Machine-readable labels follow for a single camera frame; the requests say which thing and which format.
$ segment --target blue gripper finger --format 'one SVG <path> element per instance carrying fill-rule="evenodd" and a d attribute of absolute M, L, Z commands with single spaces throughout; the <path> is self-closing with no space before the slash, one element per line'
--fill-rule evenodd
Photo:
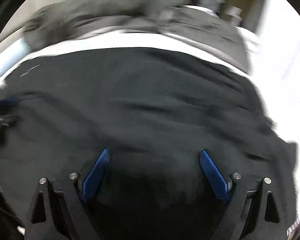
<path fill-rule="evenodd" d="M 217 199 L 222 200 L 226 204 L 230 199 L 226 180 L 205 150 L 200 153 L 199 161 Z"/>
<path fill-rule="evenodd" d="M 86 202 L 96 194 L 110 163 L 110 152 L 104 149 L 82 183 L 81 199 Z"/>

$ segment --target metal screw head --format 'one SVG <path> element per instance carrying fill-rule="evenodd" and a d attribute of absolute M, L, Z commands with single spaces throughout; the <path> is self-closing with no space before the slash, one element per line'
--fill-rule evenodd
<path fill-rule="evenodd" d="M 70 173 L 70 175 L 69 175 L 70 179 L 76 179 L 77 177 L 78 177 L 78 173 L 76 173 L 76 172 Z"/>
<path fill-rule="evenodd" d="M 234 173 L 232 173 L 232 177 L 234 177 L 234 179 L 241 179 L 241 174 L 234 172 Z"/>
<path fill-rule="evenodd" d="M 39 180 L 39 183 L 40 183 L 40 184 L 45 184 L 45 183 L 46 183 L 46 181 L 47 181 L 47 179 L 46 179 L 46 178 L 41 178 L 41 179 Z"/>
<path fill-rule="evenodd" d="M 264 181 L 265 181 L 266 184 L 270 184 L 271 183 L 271 179 L 269 179 L 269 178 L 264 178 Z"/>

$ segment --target gray jacket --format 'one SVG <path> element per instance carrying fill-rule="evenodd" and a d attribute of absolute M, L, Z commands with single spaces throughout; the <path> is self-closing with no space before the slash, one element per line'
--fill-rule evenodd
<path fill-rule="evenodd" d="M 218 17 L 181 4 L 182 0 L 66 0 L 37 11 L 26 23 L 23 35 L 35 51 L 92 31 L 160 33 L 249 72 L 237 29 Z"/>

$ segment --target triangular cutout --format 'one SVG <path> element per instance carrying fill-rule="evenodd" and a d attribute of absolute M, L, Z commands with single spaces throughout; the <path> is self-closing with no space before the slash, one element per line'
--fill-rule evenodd
<path fill-rule="evenodd" d="M 268 192 L 267 196 L 267 207 L 266 207 L 266 215 L 265 220 L 267 222 L 279 223 L 279 214 L 277 208 L 275 206 L 274 198 L 272 192 Z"/>
<path fill-rule="evenodd" d="M 41 223 L 46 221 L 46 211 L 44 209 L 43 194 L 39 193 L 32 213 L 31 223 Z"/>
<path fill-rule="evenodd" d="M 49 199 L 52 220 L 56 230 L 63 236 L 72 239 L 65 219 L 65 213 L 68 214 L 68 210 L 63 194 L 53 192 L 50 194 Z"/>

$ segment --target black fabric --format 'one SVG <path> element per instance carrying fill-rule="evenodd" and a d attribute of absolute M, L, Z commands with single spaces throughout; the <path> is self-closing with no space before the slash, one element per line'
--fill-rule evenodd
<path fill-rule="evenodd" d="M 229 172 L 271 178 L 281 219 L 295 221 L 295 145 L 272 132 L 253 85 L 225 66 L 99 49 L 28 60 L 6 83 L 1 96 L 37 95 L 20 103 L 22 120 L 0 146 L 0 185 L 23 221 L 40 178 L 80 170 L 100 145 L 110 170 L 90 209 L 109 239 L 205 239 L 222 209 L 200 168 L 205 148 Z"/>
<path fill-rule="evenodd" d="M 22 240 L 23 235 L 19 233 L 17 226 L 20 224 L 0 194 L 0 240 Z"/>

